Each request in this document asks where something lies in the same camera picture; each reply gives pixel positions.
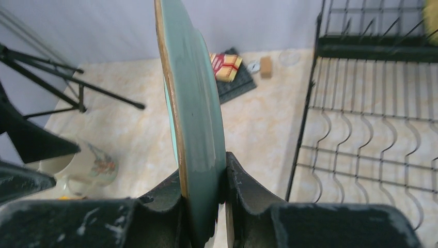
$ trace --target teal plate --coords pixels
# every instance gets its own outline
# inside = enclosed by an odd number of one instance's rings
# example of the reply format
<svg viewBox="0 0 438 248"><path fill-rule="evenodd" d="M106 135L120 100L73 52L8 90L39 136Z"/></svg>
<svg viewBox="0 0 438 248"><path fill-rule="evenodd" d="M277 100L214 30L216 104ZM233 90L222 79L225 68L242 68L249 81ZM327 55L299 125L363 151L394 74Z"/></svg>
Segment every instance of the teal plate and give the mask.
<svg viewBox="0 0 438 248"><path fill-rule="evenodd" d="M193 247L214 234L226 155L210 56L180 0L155 0L164 88Z"/></svg>

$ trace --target dish rack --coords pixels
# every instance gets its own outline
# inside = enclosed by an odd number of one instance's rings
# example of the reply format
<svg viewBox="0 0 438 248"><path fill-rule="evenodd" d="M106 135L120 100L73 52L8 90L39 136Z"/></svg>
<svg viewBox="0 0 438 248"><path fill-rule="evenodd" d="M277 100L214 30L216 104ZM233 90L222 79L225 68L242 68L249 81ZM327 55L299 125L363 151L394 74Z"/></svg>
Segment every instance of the dish rack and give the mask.
<svg viewBox="0 0 438 248"><path fill-rule="evenodd" d="M291 202L382 203L438 233L438 46L423 1L323 1Z"/></svg>

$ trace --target brown block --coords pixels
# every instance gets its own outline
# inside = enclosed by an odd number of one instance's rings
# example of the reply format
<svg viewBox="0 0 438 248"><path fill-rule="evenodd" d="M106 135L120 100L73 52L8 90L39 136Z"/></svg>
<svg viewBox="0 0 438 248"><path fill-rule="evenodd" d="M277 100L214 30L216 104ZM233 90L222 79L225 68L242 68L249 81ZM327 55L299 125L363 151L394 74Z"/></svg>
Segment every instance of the brown block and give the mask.
<svg viewBox="0 0 438 248"><path fill-rule="evenodd" d="M260 59L260 76L262 79L270 79L272 77L272 61L270 57Z"/></svg>

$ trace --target black tripod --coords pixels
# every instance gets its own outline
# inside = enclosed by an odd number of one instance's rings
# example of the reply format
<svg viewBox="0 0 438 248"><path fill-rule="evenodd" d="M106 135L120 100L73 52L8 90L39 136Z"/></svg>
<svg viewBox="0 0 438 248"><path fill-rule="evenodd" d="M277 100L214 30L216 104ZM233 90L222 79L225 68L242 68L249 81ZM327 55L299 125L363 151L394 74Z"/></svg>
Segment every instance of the black tripod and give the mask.
<svg viewBox="0 0 438 248"><path fill-rule="evenodd" d="M13 70L17 71L18 73L22 74L26 78L32 80L33 82L37 83L39 86L43 87L44 89L48 90L50 93L56 95L57 97L63 99L67 103L69 103L72 107L71 108L64 108L61 110L53 110L53 111L46 111L46 112L40 112L30 115L25 115L24 118L28 119L31 117L41 116L41 115L49 115L49 114L55 114L70 110L79 110L81 113L85 112L87 109L84 106L84 87L87 87L89 89L95 90L99 93L105 94L109 97L115 98L119 101L128 103L138 109L144 110L145 105L139 102L134 102L129 99L123 98L119 95L116 95L114 93L111 93L109 91L106 91L104 89L101 89L99 87L96 87L94 85L88 84L82 80L76 79L73 76L70 76L68 74L62 73L58 70L58 68L62 68L64 70L69 70L71 72L79 72L80 74L84 73L81 69L75 69L66 65L58 64L50 59L43 59L35 56L31 56L28 54L24 54L21 52L17 52L14 50L8 49L6 46L0 43L0 61L3 62L8 67L12 68ZM46 81L41 79L40 77L36 76L26 68L19 65L17 62L21 62L24 64L27 64L29 66L35 67L37 69L40 69L42 71L48 72L52 75L61 77L66 82L67 86L70 87L70 89L73 91L75 96L78 99L78 102L71 99L70 97L66 96L63 92L59 91L52 85L48 84ZM76 92L71 88L71 86L68 84L68 81L77 83L79 86L79 95L76 94Z"/></svg>

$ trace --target cup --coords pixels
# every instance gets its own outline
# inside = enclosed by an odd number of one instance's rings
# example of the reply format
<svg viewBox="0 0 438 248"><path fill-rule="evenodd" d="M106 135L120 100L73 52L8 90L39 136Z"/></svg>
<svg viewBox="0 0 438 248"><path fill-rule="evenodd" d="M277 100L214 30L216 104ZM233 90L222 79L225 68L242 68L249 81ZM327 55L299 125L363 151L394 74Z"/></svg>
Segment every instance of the cup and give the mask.
<svg viewBox="0 0 438 248"><path fill-rule="evenodd" d="M77 143L81 151L27 164L55 177L56 198L88 197L96 187L104 187L114 181L118 166L108 154L75 135L61 136Z"/></svg>

